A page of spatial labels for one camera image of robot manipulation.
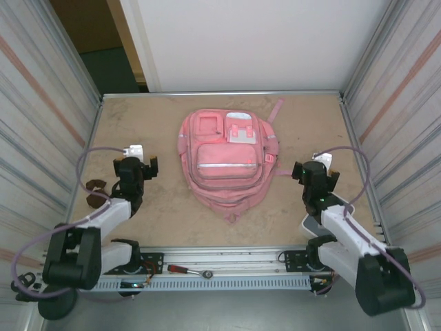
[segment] aluminum frame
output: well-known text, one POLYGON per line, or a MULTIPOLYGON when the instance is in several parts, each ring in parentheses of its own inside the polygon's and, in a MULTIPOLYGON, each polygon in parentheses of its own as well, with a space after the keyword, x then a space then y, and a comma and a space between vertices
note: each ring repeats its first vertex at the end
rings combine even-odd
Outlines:
POLYGON ((152 92, 152 93, 107 93, 103 95, 103 101, 115 98, 149 98, 149 97, 185 97, 207 95, 318 95, 327 94, 340 96, 338 90, 274 90, 274 91, 225 91, 225 92, 152 92))

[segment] wooden tabletop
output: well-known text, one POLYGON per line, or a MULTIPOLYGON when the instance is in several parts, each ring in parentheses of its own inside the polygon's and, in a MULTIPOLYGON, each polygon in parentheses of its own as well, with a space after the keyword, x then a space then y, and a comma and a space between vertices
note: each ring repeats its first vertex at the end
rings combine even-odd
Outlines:
MULTIPOLYGON (((282 109, 273 122, 280 141, 280 169, 292 170, 295 161, 308 161, 314 152, 349 145, 345 123, 336 96, 285 95, 282 109)), ((229 225, 223 216, 197 201, 183 176, 176 149, 184 118, 201 108, 251 110, 266 119, 279 96, 211 95, 175 97, 126 97, 106 99, 93 146, 143 145, 145 161, 158 157, 158 177, 145 182, 143 205, 108 239, 126 238, 141 245, 229 246, 289 245, 306 243, 298 226, 304 216, 302 186, 290 177, 274 177, 264 201, 229 225)), ((350 200, 362 187, 355 158, 350 151, 333 153, 332 168, 341 173, 335 192, 350 200)), ((110 193, 117 181, 112 160, 117 152, 93 152, 83 181, 102 179, 110 193)), ((78 193, 72 220, 93 209, 87 194, 78 193)), ((373 234, 373 221, 366 197, 356 203, 354 217, 373 234)))

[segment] backpack strap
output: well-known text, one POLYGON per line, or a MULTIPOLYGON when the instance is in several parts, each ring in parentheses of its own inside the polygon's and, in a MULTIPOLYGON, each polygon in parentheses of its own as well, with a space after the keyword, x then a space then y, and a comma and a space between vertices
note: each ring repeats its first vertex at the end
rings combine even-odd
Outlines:
POLYGON ((225 214, 223 219, 230 225, 236 224, 240 219, 240 213, 235 212, 234 214, 225 214))
POLYGON ((280 98, 276 105, 274 106, 273 110, 271 111, 271 114, 269 114, 268 123, 273 123, 274 119, 276 118, 278 111, 282 108, 283 103, 285 102, 285 99, 280 98))
POLYGON ((276 170, 276 176, 291 176, 292 170, 276 170))

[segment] floor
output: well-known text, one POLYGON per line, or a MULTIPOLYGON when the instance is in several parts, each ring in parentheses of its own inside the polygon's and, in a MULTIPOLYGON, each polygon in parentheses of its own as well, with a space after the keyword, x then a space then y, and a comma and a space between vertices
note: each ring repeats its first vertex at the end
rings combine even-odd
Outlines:
MULTIPOLYGON (((117 298, 107 294, 101 298, 117 298)), ((328 297, 308 291, 143 293, 134 301, 93 303, 80 299, 45 331, 405 331, 401 311, 368 317, 353 289, 339 281, 328 297)))
MULTIPOLYGON (((279 96, 219 95, 126 97, 106 99, 93 146, 127 147, 141 143, 145 158, 158 156, 157 178, 145 182, 143 205, 110 238, 137 240, 152 246, 293 245, 306 243, 298 231, 306 215, 302 186, 288 176, 273 178, 264 201, 229 225, 223 216, 197 201, 183 176, 176 149, 183 119, 201 108, 252 110, 266 119, 279 96)), ((284 95, 285 103, 273 122, 280 141, 280 169, 292 170, 296 161, 311 159, 314 152, 349 145, 349 137, 335 95, 284 95)), ((105 190, 116 182, 112 160, 115 152, 94 152, 83 181, 102 179, 105 190)), ((361 179, 352 152, 334 153, 333 169, 341 172, 336 193, 344 199, 356 196, 361 179)), ((91 213, 87 194, 80 192, 73 219, 91 213)), ((372 216, 365 197, 356 205, 355 218, 373 232, 372 216)))

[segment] wrench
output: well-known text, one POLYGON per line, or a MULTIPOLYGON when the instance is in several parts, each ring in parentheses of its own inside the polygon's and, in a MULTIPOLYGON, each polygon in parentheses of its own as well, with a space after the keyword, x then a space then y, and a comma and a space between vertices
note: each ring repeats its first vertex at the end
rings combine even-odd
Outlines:
POLYGON ((179 265, 173 265, 173 264, 170 264, 167 267, 167 270, 170 272, 177 272, 179 274, 197 274, 198 276, 201 276, 205 279, 213 278, 213 272, 210 270, 196 271, 196 270, 191 270, 191 269, 180 267, 179 265))

